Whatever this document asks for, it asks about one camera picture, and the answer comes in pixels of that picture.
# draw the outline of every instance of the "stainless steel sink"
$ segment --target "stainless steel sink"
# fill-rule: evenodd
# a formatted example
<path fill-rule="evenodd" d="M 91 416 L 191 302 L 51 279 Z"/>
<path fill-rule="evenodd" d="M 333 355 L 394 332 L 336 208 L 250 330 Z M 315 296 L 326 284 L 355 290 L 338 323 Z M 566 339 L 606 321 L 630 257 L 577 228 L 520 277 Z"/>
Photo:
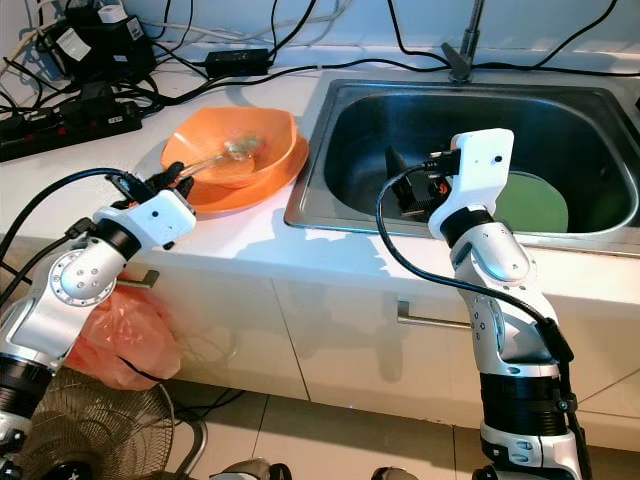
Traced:
<path fill-rule="evenodd" d="M 388 145 L 417 163 L 456 133 L 495 127 L 515 133 L 511 170 L 549 182 L 569 210 L 568 233 L 518 232 L 523 243 L 640 255 L 640 135 L 599 88 L 335 80 L 285 221 L 375 232 Z M 386 201 L 391 232 L 429 236 L 424 223 L 400 217 L 391 195 Z"/>

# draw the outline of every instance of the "floor tile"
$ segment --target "floor tile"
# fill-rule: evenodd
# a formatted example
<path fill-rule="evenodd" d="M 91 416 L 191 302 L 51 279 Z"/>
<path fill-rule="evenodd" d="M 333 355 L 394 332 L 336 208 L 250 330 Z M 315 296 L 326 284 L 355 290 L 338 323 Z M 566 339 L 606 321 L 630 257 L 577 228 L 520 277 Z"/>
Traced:
<path fill-rule="evenodd" d="M 455 427 L 457 480 L 468 480 L 476 468 L 488 465 L 480 450 L 480 432 Z M 609 448 L 589 447 L 593 478 L 638 480 L 640 478 L 640 453 Z"/>
<path fill-rule="evenodd" d="M 390 415 L 270 396 L 255 456 L 304 480 L 371 478 L 378 467 L 453 480 L 452 428 Z"/>
<path fill-rule="evenodd" d="M 173 380 L 167 390 L 172 398 L 189 406 L 212 403 L 225 389 Z M 267 395 L 247 392 L 207 416 L 208 443 L 204 455 L 191 473 L 192 478 L 208 480 L 210 474 L 251 458 L 266 401 Z M 179 425 L 175 431 L 167 471 L 175 471 L 192 445 L 191 428 L 186 424 Z"/>

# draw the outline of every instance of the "kitchen counter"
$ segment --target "kitchen counter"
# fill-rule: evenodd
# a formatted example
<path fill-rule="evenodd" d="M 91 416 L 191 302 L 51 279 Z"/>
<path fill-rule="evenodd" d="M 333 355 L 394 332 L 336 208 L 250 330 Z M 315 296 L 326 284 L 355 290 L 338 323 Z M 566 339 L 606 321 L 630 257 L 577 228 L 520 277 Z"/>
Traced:
<path fill-rule="evenodd" d="M 154 76 L 160 90 L 178 95 L 197 85 L 190 73 L 164 72 Z M 446 73 L 416 74 L 366 66 L 359 70 L 313 71 L 287 75 L 252 87 L 227 87 L 191 102 L 165 108 L 144 120 L 142 130 L 67 147 L 0 164 L 0 231 L 5 232 L 20 209 L 57 178 L 92 167 L 115 167 L 143 174 L 160 168 L 167 138 L 200 108 L 216 106 L 274 107 L 290 111 L 299 131 L 309 138 L 329 83 L 337 78 L 367 78 L 445 82 Z M 610 79 L 550 73 L 478 72 L 475 83 L 516 83 L 603 87 L 618 98 L 640 129 L 634 107 L 640 97 L 635 79 Z M 233 214 L 200 215 L 196 229 L 168 252 L 155 250 L 141 260 L 151 265 L 182 266 L 218 272 L 251 274 L 290 280 L 357 285 L 419 293 L 419 280 L 391 258 L 376 235 L 299 229 L 283 221 L 291 194 L 287 186 L 262 204 Z M 81 216 L 120 198 L 101 179 L 86 179 L 54 194 L 39 207 L 19 232 L 20 239 L 60 237 Z M 448 248 L 442 241 L 395 237 L 399 249 L 419 267 L 452 275 Z M 531 248 L 538 263 L 544 293 L 574 298 L 640 305 L 640 258 Z M 442 295 L 455 291 L 441 288 Z"/>

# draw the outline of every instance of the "cabinet handle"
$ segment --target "cabinet handle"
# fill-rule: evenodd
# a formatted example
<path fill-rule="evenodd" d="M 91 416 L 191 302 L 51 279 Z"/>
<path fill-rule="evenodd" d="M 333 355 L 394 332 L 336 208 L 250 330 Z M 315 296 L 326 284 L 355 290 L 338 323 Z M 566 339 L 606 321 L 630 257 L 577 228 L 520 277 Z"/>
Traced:
<path fill-rule="evenodd" d="M 471 325 L 464 322 L 453 322 L 451 320 L 440 320 L 436 318 L 413 317 L 409 315 L 409 302 L 398 300 L 398 323 L 407 325 L 420 325 L 432 327 L 447 327 L 470 330 Z"/>
<path fill-rule="evenodd" d="M 124 280 L 119 278 L 117 284 L 122 285 L 123 287 L 135 287 L 150 290 L 156 284 L 158 278 L 160 278 L 160 272 L 157 270 L 147 270 L 147 274 L 142 280 Z"/>

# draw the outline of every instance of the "power adapter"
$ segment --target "power adapter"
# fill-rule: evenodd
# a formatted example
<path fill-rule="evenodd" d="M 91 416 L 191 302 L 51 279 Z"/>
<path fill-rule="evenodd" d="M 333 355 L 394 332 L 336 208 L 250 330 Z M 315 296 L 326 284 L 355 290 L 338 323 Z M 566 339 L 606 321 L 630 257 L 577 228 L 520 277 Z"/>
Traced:
<path fill-rule="evenodd" d="M 204 67 L 209 78 L 225 75 L 242 77 L 266 75 L 273 61 L 269 59 L 268 49 L 253 48 L 209 52 L 204 62 L 194 63 L 194 65 Z"/>

